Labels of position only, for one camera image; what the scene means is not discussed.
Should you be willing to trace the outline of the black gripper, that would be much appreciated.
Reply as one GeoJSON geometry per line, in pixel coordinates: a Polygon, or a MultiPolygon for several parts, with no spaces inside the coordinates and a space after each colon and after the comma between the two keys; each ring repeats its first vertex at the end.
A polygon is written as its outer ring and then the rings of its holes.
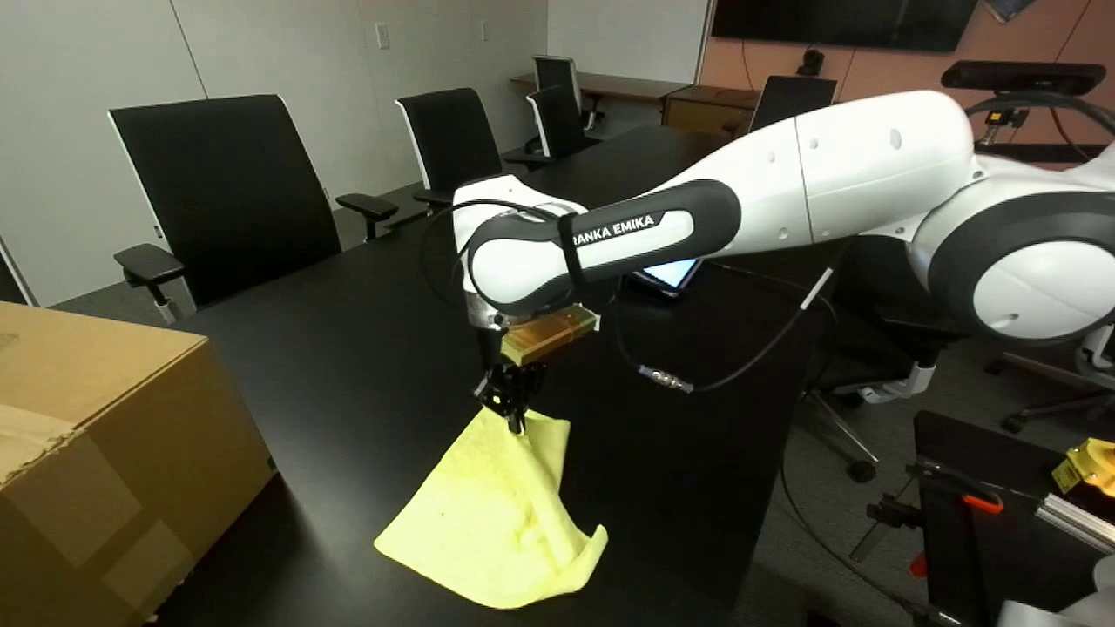
{"type": "Polygon", "coordinates": [[[527,404],[545,391],[545,372],[537,365],[514,365],[494,330],[478,330],[478,358],[481,380],[476,384],[476,395],[519,434],[527,427],[527,404]]]}

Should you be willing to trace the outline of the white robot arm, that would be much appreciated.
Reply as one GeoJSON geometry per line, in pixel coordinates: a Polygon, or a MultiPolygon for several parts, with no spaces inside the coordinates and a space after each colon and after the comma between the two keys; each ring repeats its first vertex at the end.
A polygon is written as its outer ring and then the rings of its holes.
{"type": "Polygon", "coordinates": [[[984,154],[943,89],[826,105],[747,133],[663,184],[581,206],[514,173],[452,190],[464,296],[488,327],[596,274],[829,239],[891,239],[955,323],[1064,340],[1115,313],[1115,166],[984,154]]]}

